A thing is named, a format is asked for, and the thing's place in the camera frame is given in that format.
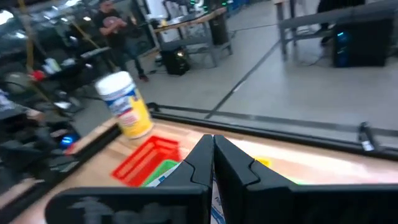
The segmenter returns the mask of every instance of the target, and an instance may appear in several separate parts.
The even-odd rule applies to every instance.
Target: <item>gray concrete floor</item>
[[[307,5],[313,13],[317,1],[307,0]],[[232,40],[234,55],[223,57],[219,67],[193,69],[182,77],[159,72],[150,75],[149,83],[138,81],[138,88],[146,102],[212,110],[251,72],[219,111],[352,125],[369,121],[378,128],[398,129],[398,60],[390,59],[384,68],[333,68],[330,58],[313,64],[325,53],[319,47],[319,40],[312,39],[299,41],[296,50],[289,46],[290,60],[283,62],[278,47],[270,52],[279,39],[275,23],[271,2],[249,6],[228,20],[229,30],[238,30]],[[145,58],[142,61],[146,70],[154,68],[152,61]],[[207,64],[210,59],[199,57],[199,61]],[[131,73],[136,74],[133,62],[129,65]],[[110,117],[102,102],[86,103],[87,109],[76,116],[75,123],[82,134]],[[353,141],[356,137],[353,133],[221,116],[211,120]],[[388,143],[395,144],[395,141],[390,139]]]

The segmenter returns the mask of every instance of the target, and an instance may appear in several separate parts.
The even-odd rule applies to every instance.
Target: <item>disinfecting wipes canister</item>
[[[112,114],[117,117],[124,135],[139,138],[153,127],[144,100],[128,72],[108,75],[100,79],[95,88]]]

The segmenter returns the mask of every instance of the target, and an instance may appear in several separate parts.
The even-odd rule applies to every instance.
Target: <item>red plastic basket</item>
[[[123,161],[112,176],[131,187],[139,187],[164,160],[181,161],[178,142],[151,136]]]

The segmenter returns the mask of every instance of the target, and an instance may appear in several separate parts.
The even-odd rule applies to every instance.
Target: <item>white lid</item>
[[[125,71],[116,72],[110,74],[95,83],[95,88],[100,95],[108,95],[115,91],[121,90],[129,85],[133,84],[134,81],[130,74]]]

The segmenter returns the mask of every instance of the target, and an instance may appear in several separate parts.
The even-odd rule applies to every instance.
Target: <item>person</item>
[[[111,0],[99,0],[99,12],[94,22],[99,27],[99,31],[106,37],[117,65],[122,70],[127,71],[127,60],[125,58],[125,55],[127,55],[134,60],[139,79],[148,82],[149,79],[141,67],[134,44],[129,42],[123,34],[123,29],[126,29],[127,22],[121,19],[120,13],[115,10]]]
[[[317,13],[328,12],[334,9],[341,9],[350,6],[358,6],[365,4],[365,0],[320,0],[317,8]],[[329,29],[329,23],[320,24],[321,29],[319,32],[323,32]],[[324,37],[321,40],[321,46],[325,46],[331,37]]]

